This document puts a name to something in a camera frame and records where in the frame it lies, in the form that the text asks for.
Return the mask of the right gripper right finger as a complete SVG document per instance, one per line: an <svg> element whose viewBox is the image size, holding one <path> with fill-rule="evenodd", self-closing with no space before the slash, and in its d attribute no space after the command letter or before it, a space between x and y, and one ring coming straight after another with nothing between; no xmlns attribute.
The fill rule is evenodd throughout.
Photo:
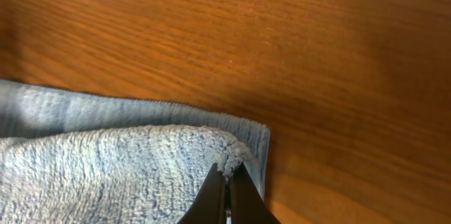
<svg viewBox="0 0 451 224"><path fill-rule="evenodd" d="M230 177L229 184L232 224L280 224L266 208L243 163Z"/></svg>

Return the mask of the blue microfiber cloth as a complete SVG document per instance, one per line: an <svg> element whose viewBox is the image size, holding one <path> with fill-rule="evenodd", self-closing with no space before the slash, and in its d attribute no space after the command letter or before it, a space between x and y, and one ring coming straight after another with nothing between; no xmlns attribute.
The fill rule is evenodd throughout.
<svg viewBox="0 0 451 224"><path fill-rule="evenodd" d="M261 204L269 140L225 113L2 80L1 222L178 223L241 169Z"/></svg>

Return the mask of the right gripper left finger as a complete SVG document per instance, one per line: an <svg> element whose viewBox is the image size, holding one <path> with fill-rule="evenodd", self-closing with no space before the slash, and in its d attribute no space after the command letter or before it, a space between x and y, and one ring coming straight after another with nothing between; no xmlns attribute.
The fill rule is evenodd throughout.
<svg viewBox="0 0 451 224"><path fill-rule="evenodd" d="M214 163L179 224L226 224L226 178Z"/></svg>

